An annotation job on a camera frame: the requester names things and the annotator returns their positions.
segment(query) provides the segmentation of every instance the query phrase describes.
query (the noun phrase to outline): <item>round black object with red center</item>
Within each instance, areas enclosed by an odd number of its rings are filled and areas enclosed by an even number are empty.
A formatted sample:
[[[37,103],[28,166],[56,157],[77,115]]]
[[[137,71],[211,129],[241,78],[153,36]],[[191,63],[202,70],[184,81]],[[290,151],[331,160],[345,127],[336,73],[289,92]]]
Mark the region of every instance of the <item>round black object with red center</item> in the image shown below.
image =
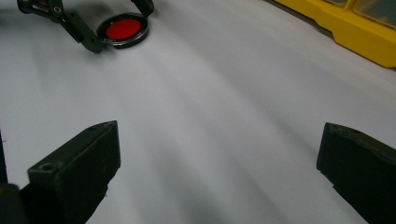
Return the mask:
[[[149,34],[149,22],[137,13],[123,13],[103,21],[97,36],[115,49],[126,49],[142,42]]]

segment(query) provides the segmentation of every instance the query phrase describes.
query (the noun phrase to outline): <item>yellow edge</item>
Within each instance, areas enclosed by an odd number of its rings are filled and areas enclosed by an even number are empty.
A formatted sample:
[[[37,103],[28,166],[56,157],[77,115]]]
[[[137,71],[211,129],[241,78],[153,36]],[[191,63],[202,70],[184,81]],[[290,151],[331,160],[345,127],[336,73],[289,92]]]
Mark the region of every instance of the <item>yellow edge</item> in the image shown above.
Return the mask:
[[[332,32],[335,42],[384,67],[396,67],[396,30],[323,0],[276,0]]]

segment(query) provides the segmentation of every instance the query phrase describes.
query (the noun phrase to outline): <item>yellow storage box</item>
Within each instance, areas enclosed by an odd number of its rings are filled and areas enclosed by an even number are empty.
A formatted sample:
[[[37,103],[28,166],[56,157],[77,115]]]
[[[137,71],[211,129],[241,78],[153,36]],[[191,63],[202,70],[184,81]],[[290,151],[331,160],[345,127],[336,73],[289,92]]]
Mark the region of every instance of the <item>yellow storage box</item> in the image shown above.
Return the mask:
[[[335,42],[396,67],[396,0],[276,0],[332,32]]]

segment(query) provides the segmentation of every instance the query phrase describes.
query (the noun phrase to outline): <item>white table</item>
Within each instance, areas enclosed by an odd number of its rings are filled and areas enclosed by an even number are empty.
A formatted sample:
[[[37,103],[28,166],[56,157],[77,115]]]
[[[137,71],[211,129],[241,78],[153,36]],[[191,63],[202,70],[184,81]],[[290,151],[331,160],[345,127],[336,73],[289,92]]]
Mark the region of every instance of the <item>white table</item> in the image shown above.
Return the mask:
[[[64,0],[93,30],[128,0]],[[261,0],[157,0],[138,46],[92,54],[0,3],[9,182],[117,120],[122,165],[89,223],[365,223],[316,169],[325,122],[396,147],[396,73]]]

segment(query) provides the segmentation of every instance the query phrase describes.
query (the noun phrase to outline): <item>white tabletop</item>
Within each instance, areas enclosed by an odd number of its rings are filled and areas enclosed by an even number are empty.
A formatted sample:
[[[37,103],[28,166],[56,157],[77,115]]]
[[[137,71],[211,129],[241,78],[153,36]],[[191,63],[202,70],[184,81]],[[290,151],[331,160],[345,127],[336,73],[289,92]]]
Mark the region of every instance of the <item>white tabletop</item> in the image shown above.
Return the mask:
[[[117,120],[122,165],[89,223],[365,223],[316,169],[318,149],[325,122],[396,147],[395,71],[267,1],[154,3],[145,41],[100,54],[0,3],[9,182],[24,187],[30,166]],[[93,30],[137,11],[64,6]]]

